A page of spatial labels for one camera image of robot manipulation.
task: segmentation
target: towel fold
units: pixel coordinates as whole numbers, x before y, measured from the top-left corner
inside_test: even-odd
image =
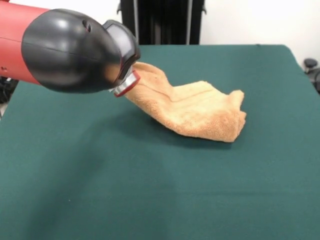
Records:
[[[146,114],[177,134],[232,143],[246,123],[244,93],[224,94],[206,81],[172,86],[159,68],[137,62],[139,83],[125,94]]]

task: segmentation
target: towel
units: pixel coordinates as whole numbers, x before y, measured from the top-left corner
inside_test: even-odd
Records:
[[[246,123],[241,90],[222,93],[210,83],[172,86],[159,68],[136,62],[138,84],[125,97],[176,134],[232,143]]]

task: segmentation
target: orange towel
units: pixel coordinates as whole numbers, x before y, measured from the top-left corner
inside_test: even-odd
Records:
[[[172,86],[153,65],[133,68],[141,79],[125,96],[160,124],[186,137],[231,143],[239,136],[246,123],[242,91],[224,94],[206,81]]]

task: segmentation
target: green tablecloth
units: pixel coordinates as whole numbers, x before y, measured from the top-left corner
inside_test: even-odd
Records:
[[[0,240],[319,240],[320,98],[291,51],[141,52],[173,85],[243,90],[239,138],[182,137],[108,92],[21,82],[0,122]]]

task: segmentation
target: white wall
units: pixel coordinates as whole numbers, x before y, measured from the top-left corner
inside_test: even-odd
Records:
[[[120,0],[11,0],[43,8],[67,8],[98,22],[121,22]],[[320,61],[320,0],[205,0],[201,44],[285,44],[302,65],[312,57]]]

